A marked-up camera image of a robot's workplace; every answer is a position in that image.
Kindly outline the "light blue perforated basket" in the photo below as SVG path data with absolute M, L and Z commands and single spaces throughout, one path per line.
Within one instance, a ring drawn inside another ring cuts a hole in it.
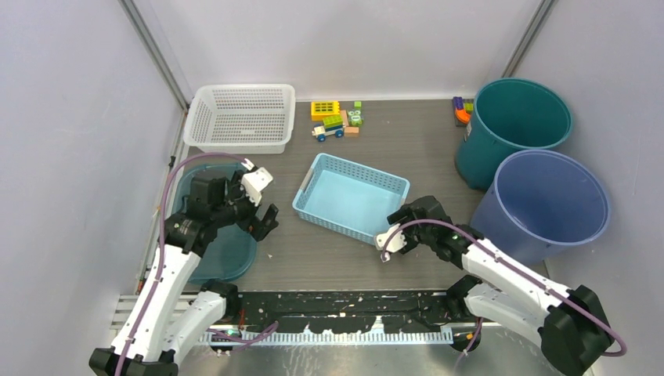
M 319 153 L 292 208 L 306 222 L 372 244 L 388 229 L 387 217 L 404 204 L 409 190 L 408 179 Z

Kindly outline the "white perforated plastic basket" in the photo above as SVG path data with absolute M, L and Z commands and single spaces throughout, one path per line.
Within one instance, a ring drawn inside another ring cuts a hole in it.
M 205 85 L 191 102 L 183 142 L 203 152 L 281 154 L 294 129 L 288 84 Z

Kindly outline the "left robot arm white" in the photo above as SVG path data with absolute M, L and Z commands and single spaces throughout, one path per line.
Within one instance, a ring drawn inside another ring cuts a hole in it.
M 124 326 L 108 348 L 94 349 L 88 365 L 97 375 L 177 375 L 179 365 L 215 322 L 233 323 L 240 314 L 237 288 L 206 282 L 186 311 L 172 314 L 193 271 L 218 231 L 237 226 L 256 241 L 278 222 L 271 204 L 256 215 L 263 190 L 273 181 L 265 168 L 236 171 L 233 177 L 202 173 L 190 182 L 181 209 L 164 221 L 148 281 Z

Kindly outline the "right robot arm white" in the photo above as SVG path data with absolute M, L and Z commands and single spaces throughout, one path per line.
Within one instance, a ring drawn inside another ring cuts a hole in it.
M 435 197 L 402 205 L 387 222 L 373 239 L 382 261 L 425 245 L 465 271 L 443 299 L 454 320 L 496 322 L 537 345 L 564 375 L 583 375 L 602 356 L 626 354 L 592 290 L 567 287 L 524 266 L 476 229 L 453 223 Z

